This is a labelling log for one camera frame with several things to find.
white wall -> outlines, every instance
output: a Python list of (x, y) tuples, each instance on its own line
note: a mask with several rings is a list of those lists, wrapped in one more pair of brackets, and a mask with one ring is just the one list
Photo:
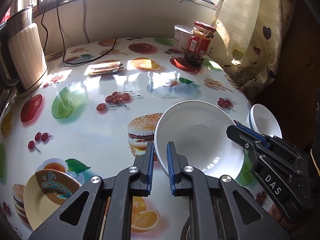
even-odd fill
[[(174, 25), (193, 26), (194, 21), (210, 24), (214, 10), (181, 0), (85, 0), (87, 3), (86, 29), (90, 42), (105, 38), (172, 37)], [(42, 46), (45, 30), (37, 23)], [(66, 48), (86, 43), (83, 31), (81, 0), (59, 6), (60, 22)], [(45, 54), (63, 49), (56, 9), (47, 11), (44, 25), (49, 31)]]

red label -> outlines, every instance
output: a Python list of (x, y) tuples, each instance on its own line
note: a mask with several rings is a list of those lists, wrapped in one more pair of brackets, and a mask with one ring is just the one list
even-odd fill
[(191, 37), (189, 41), (189, 49), (197, 55), (204, 55), (209, 47), (210, 41), (201, 39), (199, 36)]

heart-patterned curtain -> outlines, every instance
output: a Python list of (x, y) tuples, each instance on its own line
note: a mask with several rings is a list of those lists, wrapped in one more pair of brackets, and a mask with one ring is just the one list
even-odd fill
[(276, 78), (295, 0), (224, 0), (210, 57), (249, 99)]

fruit-print tablecloth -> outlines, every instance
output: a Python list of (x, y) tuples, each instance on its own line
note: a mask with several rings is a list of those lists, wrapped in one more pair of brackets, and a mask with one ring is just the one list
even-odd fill
[[(65, 59), (81, 63), (113, 44), (105, 40), (76, 46)], [(206, 58), (201, 68), (193, 67), (172, 44), (172, 39), (118, 39), (108, 55), (78, 66), (65, 65), (62, 52), (51, 54), (42, 85), (25, 98), (11, 96), (1, 115), (0, 205), (23, 240), (32, 232), (24, 211), (25, 184), (50, 162), (81, 184), (93, 175), (114, 176), (144, 153), (161, 114), (184, 100), (209, 102), (245, 124), (251, 104), (219, 65)], [(105, 63), (115, 66), (113, 72), (95, 75), (95, 66)], [(114, 92), (128, 94), (106, 102)], [(250, 174), (250, 165), (245, 155), (237, 181), (269, 209), (272, 202)], [(151, 195), (135, 197), (133, 213), (132, 239), (180, 239), (188, 200), (171, 195), (157, 161)]]

glass jar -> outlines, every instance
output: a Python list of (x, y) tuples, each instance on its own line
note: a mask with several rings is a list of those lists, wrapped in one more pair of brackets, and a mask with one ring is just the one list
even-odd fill
[(195, 22), (184, 58), (192, 64), (201, 65), (215, 31), (216, 29), (211, 25)]

